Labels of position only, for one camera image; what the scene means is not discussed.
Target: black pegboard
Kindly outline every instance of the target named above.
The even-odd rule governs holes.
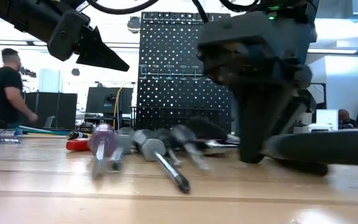
[[[214,21],[230,15],[208,17]],[[231,93],[203,76],[196,58],[200,15],[143,12],[141,22],[137,107],[219,110],[220,125],[231,131]]]

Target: desk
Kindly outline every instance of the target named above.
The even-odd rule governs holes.
[[[0,224],[358,224],[358,167],[336,166],[327,178],[277,167],[209,159],[203,176],[189,161],[183,195],[154,163],[125,158],[121,174],[91,180],[89,152],[68,152],[64,140],[0,145]]]

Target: man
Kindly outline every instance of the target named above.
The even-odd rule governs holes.
[[[0,68],[0,119],[9,128],[16,128],[20,123],[19,112],[25,114],[31,123],[38,120],[38,116],[26,105],[22,97],[23,83],[19,73],[21,60],[17,51],[2,50],[4,66]]]
[[[357,128],[358,124],[356,123],[355,120],[353,120],[350,115],[349,112],[345,109],[340,109],[338,111],[338,115],[339,115],[339,128]]]

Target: purple screwdriver handle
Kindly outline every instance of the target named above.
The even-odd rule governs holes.
[[[100,124],[88,141],[88,146],[95,155],[101,142],[104,142],[104,156],[109,157],[117,149],[117,136],[110,124]]]

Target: yellow cable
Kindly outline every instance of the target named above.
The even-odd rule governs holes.
[[[118,90],[117,92],[117,96],[116,96],[116,103],[114,105],[114,116],[116,116],[117,113],[117,107],[118,107],[118,98],[119,98],[119,93],[121,92],[122,88],[124,88],[124,85],[122,85],[122,87]],[[116,120],[113,119],[112,120],[112,128],[115,130],[116,129]]]

